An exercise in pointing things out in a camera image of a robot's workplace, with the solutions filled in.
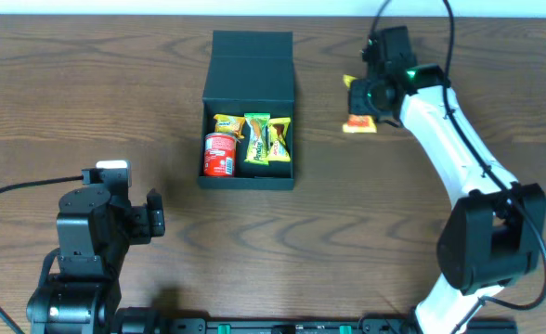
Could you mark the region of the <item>orange yellow snack packet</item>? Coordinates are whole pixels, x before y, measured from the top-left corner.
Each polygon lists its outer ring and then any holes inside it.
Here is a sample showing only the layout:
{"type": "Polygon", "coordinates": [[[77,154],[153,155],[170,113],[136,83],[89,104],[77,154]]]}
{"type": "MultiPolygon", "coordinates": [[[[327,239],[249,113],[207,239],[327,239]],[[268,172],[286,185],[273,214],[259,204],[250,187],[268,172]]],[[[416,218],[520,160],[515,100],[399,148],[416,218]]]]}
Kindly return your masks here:
{"type": "Polygon", "coordinates": [[[348,93],[348,117],[342,130],[346,134],[377,132],[371,107],[370,83],[366,79],[344,74],[343,83],[348,93]]]}

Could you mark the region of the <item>red Pringles can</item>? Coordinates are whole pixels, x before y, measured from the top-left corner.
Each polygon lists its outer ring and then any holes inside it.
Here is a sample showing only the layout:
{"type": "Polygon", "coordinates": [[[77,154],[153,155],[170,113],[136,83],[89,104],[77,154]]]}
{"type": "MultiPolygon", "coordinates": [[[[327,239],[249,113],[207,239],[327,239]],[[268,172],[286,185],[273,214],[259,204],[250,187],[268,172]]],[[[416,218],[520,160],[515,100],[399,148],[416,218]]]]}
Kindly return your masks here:
{"type": "Polygon", "coordinates": [[[211,133],[205,137],[203,173],[209,177],[232,177],[235,173],[238,139],[225,133],[211,133]]]}

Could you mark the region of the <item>yellow brown chocolate packet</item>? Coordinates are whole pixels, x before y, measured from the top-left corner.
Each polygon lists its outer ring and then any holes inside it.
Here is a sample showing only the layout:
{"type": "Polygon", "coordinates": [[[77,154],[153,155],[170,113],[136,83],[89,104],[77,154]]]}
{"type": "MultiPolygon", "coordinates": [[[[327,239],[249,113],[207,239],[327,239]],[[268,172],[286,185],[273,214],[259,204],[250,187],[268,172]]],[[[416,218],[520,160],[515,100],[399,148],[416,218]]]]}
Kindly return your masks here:
{"type": "Polygon", "coordinates": [[[267,160],[290,162],[291,155],[286,143],[286,136],[291,124],[289,117],[270,119],[267,123],[267,160]]]}

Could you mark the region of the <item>yellow biscuit packet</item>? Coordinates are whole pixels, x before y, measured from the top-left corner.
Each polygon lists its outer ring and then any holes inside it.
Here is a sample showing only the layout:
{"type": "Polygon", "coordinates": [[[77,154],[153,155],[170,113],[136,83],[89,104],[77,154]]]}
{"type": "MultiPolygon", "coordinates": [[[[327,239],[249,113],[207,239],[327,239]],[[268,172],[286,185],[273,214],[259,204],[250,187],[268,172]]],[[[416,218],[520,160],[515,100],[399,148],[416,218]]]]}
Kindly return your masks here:
{"type": "Polygon", "coordinates": [[[234,135],[238,139],[243,139],[242,129],[245,124],[245,118],[241,116],[232,116],[225,114],[215,114],[214,130],[217,133],[234,135]]]}

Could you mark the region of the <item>green yellow snack packet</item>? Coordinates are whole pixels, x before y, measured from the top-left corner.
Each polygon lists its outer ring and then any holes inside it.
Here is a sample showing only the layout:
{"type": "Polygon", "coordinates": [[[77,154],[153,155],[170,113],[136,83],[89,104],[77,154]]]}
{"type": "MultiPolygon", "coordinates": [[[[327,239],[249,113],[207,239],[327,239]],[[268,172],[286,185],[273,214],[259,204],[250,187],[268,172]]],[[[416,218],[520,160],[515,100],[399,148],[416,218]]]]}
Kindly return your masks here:
{"type": "Polygon", "coordinates": [[[267,160],[267,113],[247,113],[244,115],[251,133],[246,150],[245,162],[256,165],[268,165],[267,160]]]}

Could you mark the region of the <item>black gift box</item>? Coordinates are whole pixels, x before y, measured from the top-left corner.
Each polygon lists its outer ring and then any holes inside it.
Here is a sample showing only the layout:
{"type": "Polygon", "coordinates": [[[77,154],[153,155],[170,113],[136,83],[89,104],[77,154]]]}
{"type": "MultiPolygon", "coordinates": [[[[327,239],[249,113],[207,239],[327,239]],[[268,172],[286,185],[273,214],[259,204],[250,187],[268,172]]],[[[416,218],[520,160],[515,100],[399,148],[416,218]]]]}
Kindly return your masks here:
{"type": "MultiPolygon", "coordinates": [[[[215,130],[216,114],[243,116],[265,113],[293,117],[295,70],[291,32],[213,32],[212,55],[202,95],[202,136],[215,130]]],[[[246,162],[251,129],[243,126],[237,144],[235,174],[210,177],[199,158],[198,184],[203,189],[292,190],[293,162],[268,165],[246,162]]]]}

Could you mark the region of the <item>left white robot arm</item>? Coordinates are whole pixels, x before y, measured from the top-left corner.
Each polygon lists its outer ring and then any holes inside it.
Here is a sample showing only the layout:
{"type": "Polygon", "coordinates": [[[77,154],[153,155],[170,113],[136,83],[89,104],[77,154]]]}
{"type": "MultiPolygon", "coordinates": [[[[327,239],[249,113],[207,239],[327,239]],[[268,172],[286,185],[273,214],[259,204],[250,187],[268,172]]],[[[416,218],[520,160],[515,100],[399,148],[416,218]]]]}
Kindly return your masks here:
{"type": "Polygon", "coordinates": [[[126,253],[164,235],[162,196],[152,189],[133,206],[127,187],[86,186],[58,206],[59,246],[45,257],[26,308],[31,332],[109,333],[126,253]]]}

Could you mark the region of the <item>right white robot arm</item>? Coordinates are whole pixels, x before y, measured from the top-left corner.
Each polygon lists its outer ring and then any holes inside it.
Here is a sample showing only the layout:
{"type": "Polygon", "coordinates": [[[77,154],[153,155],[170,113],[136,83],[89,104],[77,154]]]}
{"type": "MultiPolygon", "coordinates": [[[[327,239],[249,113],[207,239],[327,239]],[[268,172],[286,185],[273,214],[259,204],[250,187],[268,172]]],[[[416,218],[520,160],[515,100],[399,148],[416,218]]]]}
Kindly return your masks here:
{"type": "Polygon", "coordinates": [[[476,323],[488,303],[529,311],[546,299],[546,196],[521,185],[464,116],[448,75],[436,64],[387,67],[367,78],[346,75],[347,132],[373,133],[377,122],[413,134],[448,193],[450,217],[437,241],[440,276],[395,333],[501,333],[476,323]]]}

